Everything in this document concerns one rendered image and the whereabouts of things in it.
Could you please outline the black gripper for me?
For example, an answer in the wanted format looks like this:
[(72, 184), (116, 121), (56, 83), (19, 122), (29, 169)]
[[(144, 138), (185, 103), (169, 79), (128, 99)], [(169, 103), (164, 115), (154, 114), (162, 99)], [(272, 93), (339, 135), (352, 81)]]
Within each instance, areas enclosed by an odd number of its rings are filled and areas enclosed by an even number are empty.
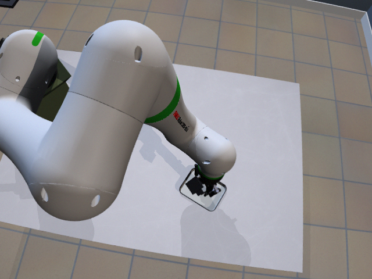
[[(195, 174), (196, 177), (198, 176), (197, 172), (196, 172), (197, 165), (198, 165), (197, 163), (194, 165), (195, 166), (195, 173), (194, 174)], [(205, 184), (205, 186), (207, 187), (206, 192), (204, 194), (204, 197), (207, 196), (207, 195), (212, 197), (212, 196), (218, 194), (221, 191), (221, 189), (219, 187), (216, 187), (217, 183), (216, 184), (207, 184), (207, 183), (204, 183), (200, 178), (199, 178), (199, 180), (201, 181), (201, 183)]]

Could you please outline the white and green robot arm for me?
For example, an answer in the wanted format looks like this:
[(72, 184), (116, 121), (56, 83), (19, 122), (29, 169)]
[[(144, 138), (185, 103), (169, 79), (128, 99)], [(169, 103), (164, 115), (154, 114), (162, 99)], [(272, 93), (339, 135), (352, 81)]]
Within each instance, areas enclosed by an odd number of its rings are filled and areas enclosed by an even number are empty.
[(187, 109), (169, 54), (147, 26), (117, 20), (95, 30), (51, 122), (36, 112), (57, 64), (53, 42), (38, 31), (0, 40), (0, 151), (51, 216), (83, 221), (103, 213), (120, 192), (143, 124), (198, 164), (185, 183), (192, 194), (204, 193), (199, 178), (215, 184), (234, 166), (234, 145)]

